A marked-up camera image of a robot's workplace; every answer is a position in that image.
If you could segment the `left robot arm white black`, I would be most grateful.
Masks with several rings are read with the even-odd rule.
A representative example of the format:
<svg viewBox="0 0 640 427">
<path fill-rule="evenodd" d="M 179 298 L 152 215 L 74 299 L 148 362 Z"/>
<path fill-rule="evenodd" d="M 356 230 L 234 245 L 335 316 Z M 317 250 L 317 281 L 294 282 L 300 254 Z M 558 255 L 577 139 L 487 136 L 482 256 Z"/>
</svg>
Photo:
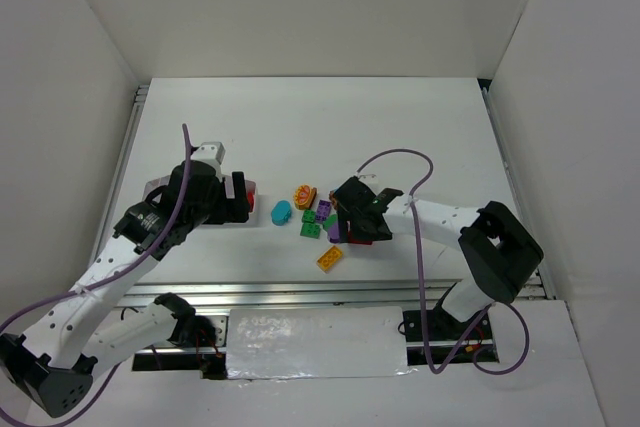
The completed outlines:
<svg viewBox="0 0 640 427">
<path fill-rule="evenodd" d="M 194 229 L 245 223 L 251 208 L 243 173 L 221 176 L 202 161 L 176 166 L 167 184 L 127 209 L 67 296 L 23 333 L 2 334 L 2 370 L 50 417 L 60 418 L 81 403 L 95 379 L 140 349 L 162 342 L 213 346 L 217 327 L 174 293 L 108 327 L 101 323 Z"/>
</svg>

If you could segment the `lilac rounded lego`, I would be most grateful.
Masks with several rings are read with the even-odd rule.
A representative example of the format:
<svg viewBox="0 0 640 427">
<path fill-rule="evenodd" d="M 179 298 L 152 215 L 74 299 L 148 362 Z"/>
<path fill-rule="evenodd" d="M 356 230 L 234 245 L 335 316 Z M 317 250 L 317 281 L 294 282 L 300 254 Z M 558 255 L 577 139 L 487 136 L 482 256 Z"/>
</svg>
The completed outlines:
<svg viewBox="0 0 640 427">
<path fill-rule="evenodd" d="M 331 243 L 341 243 L 340 225 L 338 222 L 333 223 L 328 228 L 327 236 Z"/>
</svg>

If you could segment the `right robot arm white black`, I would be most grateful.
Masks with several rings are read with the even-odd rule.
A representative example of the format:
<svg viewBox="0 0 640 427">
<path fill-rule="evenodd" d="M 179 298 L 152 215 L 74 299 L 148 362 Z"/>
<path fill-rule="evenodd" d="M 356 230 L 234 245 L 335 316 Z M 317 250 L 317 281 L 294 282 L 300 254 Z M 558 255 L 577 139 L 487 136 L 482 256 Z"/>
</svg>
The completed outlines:
<svg viewBox="0 0 640 427">
<path fill-rule="evenodd" d="M 459 251 L 468 274 L 438 301 L 443 326 L 467 323 L 494 303 L 512 303 L 544 258 L 539 243 L 504 204 L 450 206 L 385 188 L 375 193 L 358 177 L 332 194 L 342 242 L 391 241 L 415 236 Z"/>
</svg>

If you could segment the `green square lego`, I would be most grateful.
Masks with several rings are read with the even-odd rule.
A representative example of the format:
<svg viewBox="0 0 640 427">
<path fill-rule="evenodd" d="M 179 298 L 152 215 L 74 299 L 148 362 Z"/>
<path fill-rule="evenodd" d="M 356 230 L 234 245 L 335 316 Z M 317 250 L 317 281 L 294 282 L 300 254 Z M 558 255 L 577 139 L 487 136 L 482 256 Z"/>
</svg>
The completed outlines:
<svg viewBox="0 0 640 427">
<path fill-rule="evenodd" d="M 316 212 L 311 209 L 305 210 L 302 214 L 302 222 L 311 224 L 316 223 Z"/>
</svg>

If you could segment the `red lego brick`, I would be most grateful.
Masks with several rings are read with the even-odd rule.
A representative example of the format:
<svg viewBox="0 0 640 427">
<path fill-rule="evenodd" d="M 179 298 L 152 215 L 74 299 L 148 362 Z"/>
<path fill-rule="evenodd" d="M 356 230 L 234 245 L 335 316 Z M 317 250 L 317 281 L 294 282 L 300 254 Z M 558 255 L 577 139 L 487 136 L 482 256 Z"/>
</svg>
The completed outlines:
<svg viewBox="0 0 640 427">
<path fill-rule="evenodd" d="M 249 212 L 252 213 L 255 207 L 255 192 L 248 190 L 246 193 L 246 198 L 249 205 Z"/>
<path fill-rule="evenodd" d="M 349 232 L 347 234 L 347 241 L 349 244 L 356 244 L 356 245 L 372 245 L 373 244 L 371 240 L 362 239 L 358 236 L 355 236 L 353 232 Z"/>
</svg>

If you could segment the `green curved lego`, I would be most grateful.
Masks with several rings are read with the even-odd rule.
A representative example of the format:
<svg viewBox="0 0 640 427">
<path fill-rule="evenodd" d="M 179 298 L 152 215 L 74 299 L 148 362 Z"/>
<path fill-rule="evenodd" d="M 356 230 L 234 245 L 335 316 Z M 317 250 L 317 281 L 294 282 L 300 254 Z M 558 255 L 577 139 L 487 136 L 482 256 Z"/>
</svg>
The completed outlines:
<svg viewBox="0 0 640 427">
<path fill-rule="evenodd" d="M 305 238 L 318 239 L 320 237 L 322 227 L 317 223 L 303 223 L 300 235 Z"/>
</svg>

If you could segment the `green rounded lego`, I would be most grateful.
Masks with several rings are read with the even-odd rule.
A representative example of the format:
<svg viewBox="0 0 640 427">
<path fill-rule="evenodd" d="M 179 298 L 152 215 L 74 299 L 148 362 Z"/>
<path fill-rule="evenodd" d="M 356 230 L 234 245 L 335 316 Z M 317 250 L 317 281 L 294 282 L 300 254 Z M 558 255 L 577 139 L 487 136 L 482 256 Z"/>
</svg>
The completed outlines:
<svg viewBox="0 0 640 427">
<path fill-rule="evenodd" d="M 338 227 L 337 223 L 338 223 L 338 215 L 332 214 L 324 221 L 323 228 L 327 233 L 330 233 Z"/>
</svg>

